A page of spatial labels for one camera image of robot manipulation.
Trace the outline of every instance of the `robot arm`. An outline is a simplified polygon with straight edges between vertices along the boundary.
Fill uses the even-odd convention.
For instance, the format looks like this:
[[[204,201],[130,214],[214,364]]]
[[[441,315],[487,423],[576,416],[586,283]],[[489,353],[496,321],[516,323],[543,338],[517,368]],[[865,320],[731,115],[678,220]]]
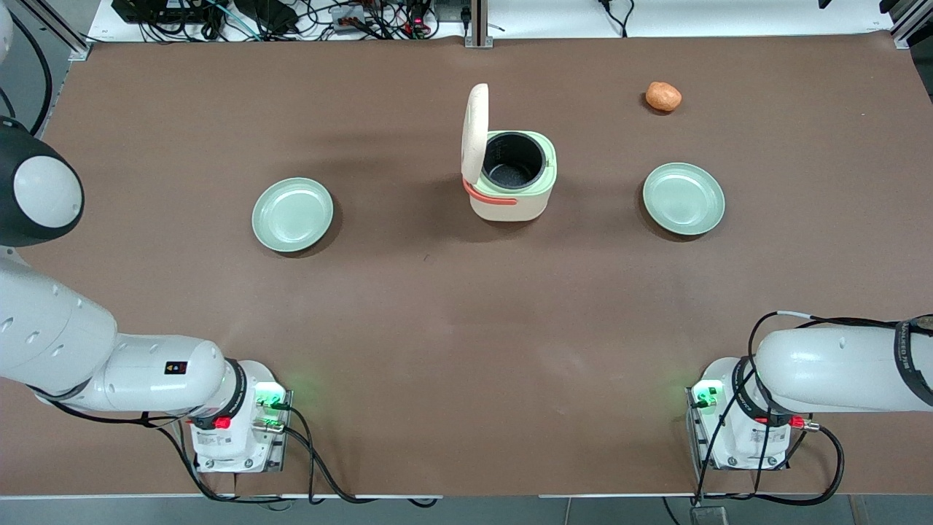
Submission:
[[[933,371],[933,337],[911,333],[912,362]],[[933,411],[898,371],[895,332],[826,326],[769,333],[755,357],[759,380],[787,412]]]
[[[919,322],[773,332],[756,374],[748,358],[714,361],[689,390],[694,449],[703,458],[711,447],[716,468],[781,468],[801,414],[933,411],[922,372],[933,371],[933,337]]]
[[[6,12],[0,4],[0,25]],[[77,226],[77,174],[18,122],[0,117],[0,377],[75,410],[161,411],[191,418],[202,471],[281,469],[285,390],[257,362],[211,341],[127,335],[110,312],[43,276],[14,248]]]

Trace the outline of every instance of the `pink handle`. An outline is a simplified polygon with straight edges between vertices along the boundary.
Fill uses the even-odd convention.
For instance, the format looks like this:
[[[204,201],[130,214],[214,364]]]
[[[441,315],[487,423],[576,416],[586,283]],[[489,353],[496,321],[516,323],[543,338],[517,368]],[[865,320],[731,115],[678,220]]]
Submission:
[[[516,199],[502,199],[499,197],[490,197],[487,195],[483,195],[482,193],[477,192],[476,188],[473,188],[473,185],[467,182],[465,178],[463,179],[463,181],[464,181],[464,189],[466,190],[467,193],[469,193],[469,196],[480,201],[481,203],[486,203],[487,205],[502,205],[502,206],[515,206],[519,203],[518,200]]]

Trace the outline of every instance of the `black strap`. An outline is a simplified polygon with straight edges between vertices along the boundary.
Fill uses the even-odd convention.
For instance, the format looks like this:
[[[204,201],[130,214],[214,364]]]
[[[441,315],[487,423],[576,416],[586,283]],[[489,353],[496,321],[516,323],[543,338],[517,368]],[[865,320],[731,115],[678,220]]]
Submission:
[[[745,375],[742,373],[745,369],[745,365],[748,364],[748,356],[739,358],[738,364],[735,365],[735,368],[732,369],[732,390],[735,392],[735,403],[739,405],[746,416],[754,419],[755,421],[762,422],[768,421],[769,427],[781,427],[787,425],[790,422],[790,416],[788,414],[779,414],[772,410],[770,412],[761,410],[755,402],[752,401],[751,395],[748,393],[748,385],[751,384],[751,381],[747,381],[742,386],[742,379]],[[761,391],[762,395],[765,397],[765,401],[769,403],[769,406],[775,404],[773,400],[770,399],[770,395],[766,395],[764,390]]]
[[[215,419],[232,418],[243,406],[243,401],[246,397],[246,371],[236,360],[227,358],[227,362],[233,367],[233,372],[236,373],[236,391],[233,393],[233,397],[230,398],[230,401],[227,402],[227,405],[221,408],[216,414],[212,414],[208,418],[191,418],[191,423],[203,431],[212,431],[216,428],[214,425]]]
[[[927,385],[923,373],[913,366],[911,352],[911,331],[917,326],[917,319],[903,320],[894,327],[894,360],[898,364],[900,378],[913,395],[933,406],[933,390]]]

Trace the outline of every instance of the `green plate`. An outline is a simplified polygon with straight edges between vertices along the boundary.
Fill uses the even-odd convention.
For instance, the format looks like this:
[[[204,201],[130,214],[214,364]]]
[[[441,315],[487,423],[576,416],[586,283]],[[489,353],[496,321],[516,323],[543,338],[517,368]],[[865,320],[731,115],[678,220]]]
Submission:
[[[253,207],[253,233],[266,248],[299,251],[320,240],[333,218],[334,202],[320,182],[287,178],[259,196]]]
[[[726,213],[726,196],[719,183],[693,164],[658,166],[645,179],[642,197],[651,218],[675,234],[705,234]]]

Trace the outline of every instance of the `tabletop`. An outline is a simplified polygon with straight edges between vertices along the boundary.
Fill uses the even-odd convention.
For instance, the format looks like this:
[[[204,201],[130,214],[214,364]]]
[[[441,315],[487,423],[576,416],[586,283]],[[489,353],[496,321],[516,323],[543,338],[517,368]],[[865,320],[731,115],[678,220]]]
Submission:
[[[653,80],[683,93],[677,111],[644,104]],[[491,129],[557,149],[532,222],[479,219],[461,186],[479,82]],[[931,139],[910,54],[883,33],[103,44],[72,67],[46,134],[82,176],[84,218],[21,255],[125,333],[267,364],[351,492],[687,493],[684,388],[743,354],[761,314],[929,310]],[[646,219],[640,185],[668,162],[722,186],[709,234]],[[250,227],[287,177],[336,204],[324,239],[291,256]],[[8,381],[0,413],[2,494],[194,491],[154,433],[70,419]],[[845,446],[841,491],[933,493],[933,419],[818,420]],[[302,493],[301,452],[281,474],[217,483]],[[832,454],[808,440],[762,489],[819,492]]]

